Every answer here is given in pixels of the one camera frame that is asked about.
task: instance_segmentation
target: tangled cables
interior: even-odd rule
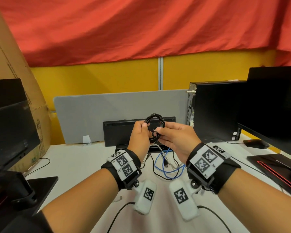
[[[154,117],[156,117],[156,118],[158,118],[158,120],[159,120],[159,126],[160,127],[165,127],[165,121],[164,121],[164,118],[161,116],[161,115],[159,115],[159,114],[151,114],[149,117],[147,117],[146,119],[145,119],[145,123],[149,123],[150,122],[150,120],[152,119],[152,118],[154,118]],[[154,143],[155,141],[157,141],[159,138],[160,138],[160,136],[161,136],[161,134],[159,134],[159,133],[157,133],[156,132],[156,135],[154,135],[154,132],[155,132],[155,129],[156,129],[157,127],[155,127],[154,129],[153,129],[153,131],[151,131],[152,132],[152,137],[150,137],[149,138],[149,140],[150,140],[150,143]]]

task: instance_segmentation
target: desk surface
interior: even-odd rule
[[[241,140],[248,137],[241,135]],[[270,154],[273,151],[266,149],[248,148],[244,144],[228,144],[225,142],[218,143],[223,149],[228,151],[233,157],[253,167],[247,161],[246,156]],[[73,144],[73,145],[52,145],[44,157],[50,159],[50,164],[32,173],[27,179],[58,176],[58,182],[50,192],[49,196],[43,203],[42,207],[50,201],[66,192],[92,173],[100,169],[106,158],[114,153],[115,147],[105,147],[103,142],[97,142],[89,145]],[[32,170],[42,167],[48,162],[41,159]],[[153,205],[149,215],[143,216],[133,211],[131,206],[125,207],[117,217],[110,232],[128,233],[128,232],[162,232],[162,233],[217,233],[227,232],[224,225],[216,216],[205,209],[201,209],[201,215],[184,222],[177,209],[174,200],[169,191],[169,182],[162,180],[154,175],[152,170],[153,162],[149,158],[143,168],[143,174],[139,178],[140,181],[150,179],[157,184],[157,193],[153,201]],[[280,189],[277,184],[264,175],[252,170],[241,164],[242,169],[256,176],[260,180],[269,185]],[[180,177],[182,180],[188,180],[186,170]],[[118,196],[122,196],[122,200],[112,203],[105,211],[101,219],[98,221],[92,232],[107,232],[113,218],[119,209],[127,202],[133,201],[135,193],[133,191],[122,190]],[[233,233],[247,233],[248,230],[239,222],[239,220],[224,206],[218,196],[211,192],[204,192],[194,195],[194,199],[198,205],[206,206],[215,211],[228,225]]]

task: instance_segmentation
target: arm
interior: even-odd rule
[[[142,161],[149,150],[147,124],[137,121],[128,149]],[[118,193],[112,174],[102,168],[47,204],[42,212],[54,233],[90,232]]]
[[[250,232],[291,232],[291,197],[239,168],[218,197]]]
[[[170,147],[186,163],[201,142],[188,125],[166,122],[157,128],[161,143]],[[237,168],[218,197],[250,232],[291,232],[291,197]]]

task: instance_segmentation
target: red curtain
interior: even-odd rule
[[[0,0],[30,66],[265,47],[291,65],[291,0]]]

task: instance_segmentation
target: person's right hand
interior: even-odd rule
[[[161,134],[159,142],[171,148],[184,164],[193,149],[201,143],[194,129],[189,125],[165,122],[165,127],[158,127],[156,131]]]

